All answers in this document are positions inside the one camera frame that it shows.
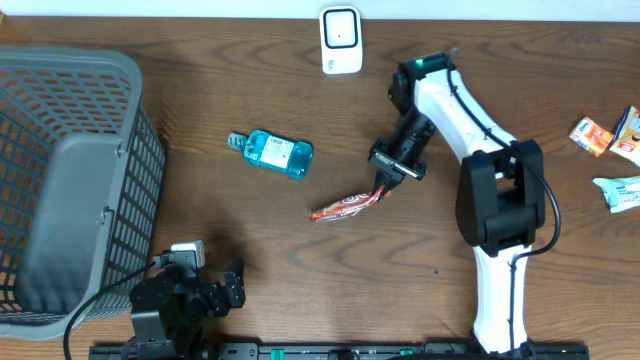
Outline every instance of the bottle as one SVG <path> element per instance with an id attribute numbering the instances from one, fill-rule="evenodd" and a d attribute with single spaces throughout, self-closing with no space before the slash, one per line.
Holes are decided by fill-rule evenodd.
<path id="1" fill-rule="evenodd" d="M 263 130 L 254 130 L 249 137 L 231 133 L 227 145 L 241 151 L 251 165 L 277 170 L 298 180 L 307 175 L 313 157 L 311 144 L 294 143 Z"/>

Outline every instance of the basket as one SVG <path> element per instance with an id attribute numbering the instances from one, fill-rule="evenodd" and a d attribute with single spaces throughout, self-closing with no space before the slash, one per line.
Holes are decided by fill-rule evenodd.
<path id="1" fill-rule="evenodd" d="M 0 336 L 44 340 L 147 262 L 165 155 L 113 51 L 0 47 Z M 143 275 L 85 312 L 122 314 Z"/>

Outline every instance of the white background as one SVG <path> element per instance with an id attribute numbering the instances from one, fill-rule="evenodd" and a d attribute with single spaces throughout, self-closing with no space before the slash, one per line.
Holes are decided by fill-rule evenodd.
<path id="1" fill-rule="evenodd" d="M 7 15 L 317 18 L 329 5 L 363 19 L 640 20 L 640 0 L 0 0 Z"/>

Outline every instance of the candy wrapper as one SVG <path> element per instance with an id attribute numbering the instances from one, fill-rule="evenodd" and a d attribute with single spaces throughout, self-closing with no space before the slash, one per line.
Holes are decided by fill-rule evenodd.
<path id="1" fill-rule="evenodd" d="M 611 151 L 640 166 L 640 112 L 630 106 L 616 126 Z"/>
<path id="2" fill-rule="evenodd" d="M 595 178 L 612 213 L 640 206 L 640 176 L 622 179 Z"/>
<path id="3" fill-rule="evenodd" d="M 376 204 L 378 199 L 380 199 L 380 194 L 382 194 L 383 189 L 384 186 L 381 186 L 375 194 L 368 193 L 349 196 L 307 215 L 307 220 L 311 222 L 323 222 L 356 216 L 360 211 Z M 391 193 L 386 193 L 385 197 L 387 196 L 391 196 Z"/>
<path id="4" fill-rule="evenodd" d="M 601 128 L 588 117 L 580 120 L 569 133 L 569 137 L 595 156 L 602 155 L 613 140 L 613 134 Z"/>

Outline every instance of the wooden table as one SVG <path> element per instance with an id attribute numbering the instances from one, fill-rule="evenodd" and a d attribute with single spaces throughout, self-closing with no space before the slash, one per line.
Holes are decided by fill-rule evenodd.
<path id="1" fill-rule="evenodd" d="M 464 337 L 475 317 L 471 248 L 456 227 L 458 163 L 440 136 L 428 174 L 353 219 L 310 224 L 319 206 L 372 188 L 367 163 L 394 130 L 387 86 L 398 61 L 459 48 L 471 93 L 501 126 L 536 139 L 563 211 L 557 247 L 532 259 L 526 326 L 537 341 L 584 341 L 594 359 L 640 356 L 638 215 L 612 215 L 596 176 L 638 175 L 567 134 L 585 115 L 612 129 L 640 105 L 640 25 L 365 21 L 361 72 L 326 76 L 314 20 L 6 18 L 0 42 L 122 51 L 144 74 L 144 106 L 170 143 L 152 251 L 203 239 L 207 275 L 247 261 L 247 303 L 219 333 L 264 342 Z M 231 131 L 313 143 L 303 181 L 252 167 Z M 553 220 L 538 232 L 551 235 Z M 84 323 L 75 358 L 132 335 L 128 316 Z M 0 341 L 3 359 L 61 358 L 61 341 Z"/>

